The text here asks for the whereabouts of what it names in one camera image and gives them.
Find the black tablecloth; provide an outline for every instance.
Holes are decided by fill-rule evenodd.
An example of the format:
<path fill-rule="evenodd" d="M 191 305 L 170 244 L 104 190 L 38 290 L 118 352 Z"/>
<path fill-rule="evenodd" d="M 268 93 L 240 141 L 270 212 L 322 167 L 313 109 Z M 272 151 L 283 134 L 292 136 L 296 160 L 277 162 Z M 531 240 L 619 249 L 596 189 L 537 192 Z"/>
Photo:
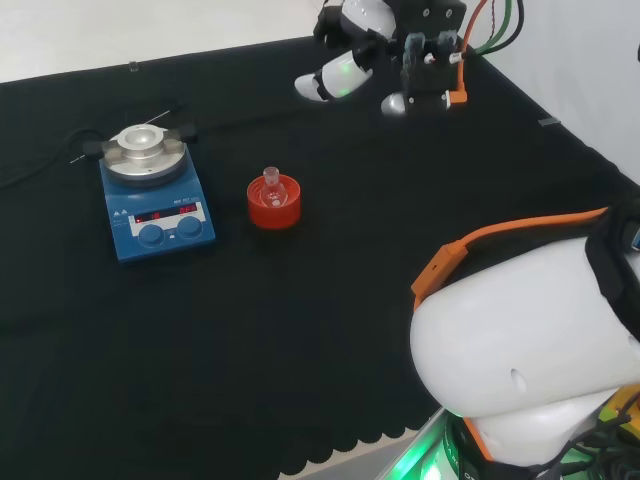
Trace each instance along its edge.
<path fill-rule="evenodd" d="M 3 478 L 273 479 L 417 429 L 437 404 L 409 288 L 437 248 L 634 188 L 484 61 L 467 106 L 390 122 L 389 67 L 339 105 L 297 97 L 331 55 L 304 39 L 0 86 L 3 180 L 75 128 L 114 134 L 182 99 L 206 127 L 193 157 L 218 234 L 119 265 L 97 165 L 69 165 L 73 149 L 0 191 Z M 246 212 L 268 165 L 302 186 L 300 225 L 276 237 Z"/>

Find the metal rod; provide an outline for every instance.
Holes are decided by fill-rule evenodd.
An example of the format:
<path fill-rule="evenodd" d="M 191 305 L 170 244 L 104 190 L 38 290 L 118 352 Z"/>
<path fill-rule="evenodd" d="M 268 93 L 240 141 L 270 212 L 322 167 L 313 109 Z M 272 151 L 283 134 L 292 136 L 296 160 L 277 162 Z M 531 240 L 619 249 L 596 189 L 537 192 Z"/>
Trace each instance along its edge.
<path fill-rule="evenodd" d="M 154 122 L 154 121 L 158 120 L 159 118 L 162 118 L 162 117 L 164 117 L 165 115 L 168 115 L 169 113 L 171 113 L 171 110 L 167 110 L 166 112 L 161 113 L 161 114 L 160 114 L 160 115 L 158 115 L 157 117 L 153 117 L 151 120 L 147 120 L 147 121 L 146 121 L 146 122 L 144 122 L 142 125 L 147 125 L 147 124 L 149 124 L 149 123 L 151 123 L 151 122 Z M 86 155 L 80 155 L 78 158 L 74 158 L 73 160 L 71 160 L 71 161 L 69 162 L 69 164 L 76 163 L 78 160 L 82 160 L 83 158 L 86 158 L 86 157 L 87 157 Z"/>

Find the white wall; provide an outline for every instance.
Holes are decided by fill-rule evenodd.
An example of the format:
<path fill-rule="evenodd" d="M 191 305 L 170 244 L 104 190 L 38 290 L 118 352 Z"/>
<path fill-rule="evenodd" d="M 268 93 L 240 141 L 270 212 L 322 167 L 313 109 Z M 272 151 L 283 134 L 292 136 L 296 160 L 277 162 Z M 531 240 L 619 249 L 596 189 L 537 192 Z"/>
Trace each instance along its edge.
<path fill-rule="evenodd" d="M 640 183 L 640 1 L 524 2 L 522 34 L 487 58 L 572 133 Z M 467 0 L 467 21 L 477 4 Z M 504 0 L 496 0 L 496 6 L 497 30 Z M 491 0 L 474 28 L 473 46 L 490 36 L 490 7 Z"/>
<path fill-rule="evenodd" d="M 0 0 L 0 83 L 306 37 L 319 0 Z"/>

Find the red cap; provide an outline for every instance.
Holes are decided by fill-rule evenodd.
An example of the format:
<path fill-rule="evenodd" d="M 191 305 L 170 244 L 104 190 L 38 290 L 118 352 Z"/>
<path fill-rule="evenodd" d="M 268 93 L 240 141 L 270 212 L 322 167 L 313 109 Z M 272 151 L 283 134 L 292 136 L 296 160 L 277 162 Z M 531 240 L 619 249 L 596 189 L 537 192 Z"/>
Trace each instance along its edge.
<path fill-rule="evenodd" d="M 260 228 L 282 230 L 300 220 L 300 185 L 293 178 L 280 174 L 280 182 L 287 191 L 287 200 L 281 207 L 267 207 L 260 199 L 264 177 L 256 178 L 247 188 L 249 218 Z"/>

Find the blue knob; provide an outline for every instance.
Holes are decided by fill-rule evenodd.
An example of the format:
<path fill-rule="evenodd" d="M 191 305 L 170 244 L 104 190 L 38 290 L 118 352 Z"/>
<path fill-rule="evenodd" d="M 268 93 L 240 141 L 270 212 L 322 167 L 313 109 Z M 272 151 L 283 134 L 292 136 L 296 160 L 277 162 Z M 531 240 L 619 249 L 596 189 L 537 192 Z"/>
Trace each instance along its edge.
<path fill-rule="evenodd" d="M 164 241 L 164 230 L 157 225 L 147 225 L 140 230 L 138 240 L 145 247 L 157 247 Z"/>
<path fill-rule="evenodd" d="M 185 238 L 195 238 L 202 233 L 202 223 L 196 217 L 184 217 L 178 223 L 178 233 Z"/>

